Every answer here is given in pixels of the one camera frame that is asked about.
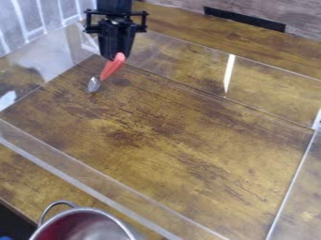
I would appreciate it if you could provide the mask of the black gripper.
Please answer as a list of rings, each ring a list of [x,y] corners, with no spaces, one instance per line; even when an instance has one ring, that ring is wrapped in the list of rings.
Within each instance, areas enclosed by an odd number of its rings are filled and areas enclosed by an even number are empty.
[[[84,31],[88,34],[97,34],[100,55],[112,60],[117,53],[124,53],[125,57],[131,55],[131,47],[135,39],[135,33],[147,31],[147,11],[131,10],[132,0],[96,0],[94,9],[86,8]],[[92,16],[104,16],[97,24],[90,23]],[[139,17],[140,23],[129,23],[131,17]]]

